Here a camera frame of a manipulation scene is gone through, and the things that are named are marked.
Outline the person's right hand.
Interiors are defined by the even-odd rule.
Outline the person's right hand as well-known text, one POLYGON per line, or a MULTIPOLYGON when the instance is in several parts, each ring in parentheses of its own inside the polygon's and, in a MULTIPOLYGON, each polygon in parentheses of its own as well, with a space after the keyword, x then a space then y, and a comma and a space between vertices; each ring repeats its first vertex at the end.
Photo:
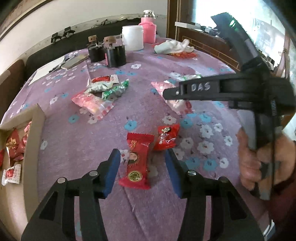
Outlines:
POLYGON ((240 180, 249 191, 255 188, 255 184, 263 180, 260 171, 262 163, 270 163, 272 157, 280 162, 280 167, 275 172, 274 183, 279 184, 288 180, 295 169, 295 143, 286 135, 281 135, 275 142, 275 153, 272 153, 272 144, 252 151, 248 147, 248 136, 241 128, 236 137, 239 142, 238 157, 240 180))

